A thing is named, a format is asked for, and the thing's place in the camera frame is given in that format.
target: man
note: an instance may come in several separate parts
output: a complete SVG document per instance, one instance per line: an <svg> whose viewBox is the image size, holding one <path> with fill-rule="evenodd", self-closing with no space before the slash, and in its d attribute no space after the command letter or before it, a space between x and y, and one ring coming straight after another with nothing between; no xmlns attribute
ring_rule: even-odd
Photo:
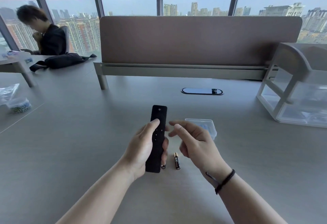
<svg viewBox="0 0 327 224"><path fill-rule="evenodd" d="M36 30L33 38L39 47L37 51L29 49L22 49L22 51L34 55L61 55L66 53L65 32L52 24L42 10L35 6L23 5L17 10L17 17L22 23Z"/></svg>

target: left hand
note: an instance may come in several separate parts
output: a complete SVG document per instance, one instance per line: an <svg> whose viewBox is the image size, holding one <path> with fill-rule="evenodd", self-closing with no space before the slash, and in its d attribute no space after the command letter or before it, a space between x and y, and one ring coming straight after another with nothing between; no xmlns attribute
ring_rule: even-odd
<svg viewBox="0 0 327 224"><path fill-rule="evenodd" d="M42 39L42 33L41 32L34 32L33 33L33 38L35 41L39 42Z"/></svg>
<svg viewBox="0 0 327 224"><path fill-rule="evenodd" d="M123 163L127 164L129 170L133 173L134 180L145 173L145 162L150 156L152 150L152 134L158 127L159 123L160 121L155 119L137 131L129 143L124 155L121 157ZM165 165L168 148L168 139L166 137L162 144L162 148L164 149L164 152L161 156L161 164Z"/></svg>

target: black remote control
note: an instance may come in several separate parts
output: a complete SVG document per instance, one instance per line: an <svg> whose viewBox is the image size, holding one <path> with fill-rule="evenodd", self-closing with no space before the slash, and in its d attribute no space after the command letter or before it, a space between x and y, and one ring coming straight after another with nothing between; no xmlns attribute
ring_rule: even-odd
<svg viewBox="0 0 327 224"><path fill-rule="evenodd" d="M154 105L152 107L151 121L159 119L160 124L152 135L152 151L145 162L145 171L159 173L161 168L162 144L165 139L167 107Z"/></svg>

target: gray desk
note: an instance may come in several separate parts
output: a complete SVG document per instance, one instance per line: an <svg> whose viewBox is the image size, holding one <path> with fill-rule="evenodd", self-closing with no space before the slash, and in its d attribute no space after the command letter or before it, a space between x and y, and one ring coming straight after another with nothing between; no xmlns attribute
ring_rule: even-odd
<svg viewBox="0 0 327 224"><path fill-rule="evenodd" d="M91 71L87 63L40 72L44 104L0 130L1 224L55 223L120 158L153 104L168 107L168 120L212 119L223 158L286 221L326 223L327 130L275 122L255 98L260 83L110 76L101 91ZM179 142L170 139L170 154ZM232 223L198 170L180 163L175 170L170 157L166 170L137 180L112 223Z"/></svg>

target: clear plastic box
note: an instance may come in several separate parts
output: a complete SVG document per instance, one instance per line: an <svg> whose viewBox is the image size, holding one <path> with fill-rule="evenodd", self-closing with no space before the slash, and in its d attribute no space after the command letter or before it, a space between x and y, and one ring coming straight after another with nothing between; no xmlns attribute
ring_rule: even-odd
<svg viewBox="0 0 327 224"><path fill-rule="evenodd" d="M186 121L192 122L204 129L206 129L207 131L209 131L211 138L214 140L217 136L217 131L215 129L214 126L214 122L212 120L209 119L189 119L186 118Z"/></svg>
<svg viewBox="0 0 327 224"><path fill-rule="evenodd" d="M280 44L257 97L278 122L327 127L327 45Z"/></svg>

